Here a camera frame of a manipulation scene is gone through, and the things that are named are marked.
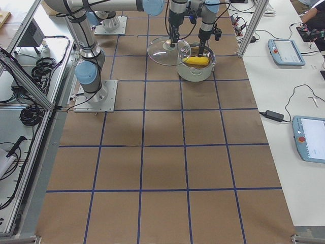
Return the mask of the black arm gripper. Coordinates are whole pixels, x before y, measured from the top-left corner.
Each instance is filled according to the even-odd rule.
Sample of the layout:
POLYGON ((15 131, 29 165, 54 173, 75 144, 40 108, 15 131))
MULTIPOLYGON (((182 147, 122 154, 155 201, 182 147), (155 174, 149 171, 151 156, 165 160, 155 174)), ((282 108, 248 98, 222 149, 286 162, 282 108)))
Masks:
POLYGON ((169 24, 169 36, 171 40, 170 47, 174 48, 176 43, 179 41, 179 23, 169 24))
POLYGON ((200 46, 198 50, 198 57, 204 55, 206 41, 210 39, 210 32, 199 32, 200 46))

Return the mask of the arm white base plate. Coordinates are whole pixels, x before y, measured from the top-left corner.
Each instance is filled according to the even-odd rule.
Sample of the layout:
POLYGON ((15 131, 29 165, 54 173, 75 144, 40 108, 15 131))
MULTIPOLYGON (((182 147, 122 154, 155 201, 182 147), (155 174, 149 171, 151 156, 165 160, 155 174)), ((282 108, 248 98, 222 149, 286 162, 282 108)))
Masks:
POLYGON ((94 34, 97 36, 125 35, 126 23, 127 16, 115 16, 110 19, 105 19, 96 26, 94 34))
POLYGON ((76 98, 74 112, 113 112, 116 101, 118 80, 102 81, 102 88, 94 95, 85 93, 79 85, 79 93, 83 95, 76 98))

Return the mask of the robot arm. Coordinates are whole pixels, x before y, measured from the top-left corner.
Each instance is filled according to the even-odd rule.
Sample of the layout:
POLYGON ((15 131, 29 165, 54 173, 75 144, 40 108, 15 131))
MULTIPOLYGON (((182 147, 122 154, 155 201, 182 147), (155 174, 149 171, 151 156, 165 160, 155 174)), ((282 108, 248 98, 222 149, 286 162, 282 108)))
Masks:
POLYGON ((219 11, 220 1, 198 1, 196 3, 197 16, 201 17, 201 27, 199 30, 199 51, 198 57, 202 57, 208 41, 213 33, 216 16, 219 11))
MULTIPOLYGON (((108 97, 101 72, 105 62, 104 52, 94 39, 87 18, 89 13, 103 13, 99 20, 114 18, 115 11, 138 11, 148 15, 159 15, 164 9, 164 1, 46 1, 57 12, 57 17, 65 18, 70 24, 71 33, 80 45, 81 64, 75 69, 75 76, 83 88, 86 101, 91 104, 108 97)), ((178 55, 181 49, 189 51, 189 44, 179 39, 178 29, 183 23, 187 1, 172 1, 169 7, 169 35, 155 39, 148 45, 150 58, 164 66, 178 66, 184 61, 178 55)))

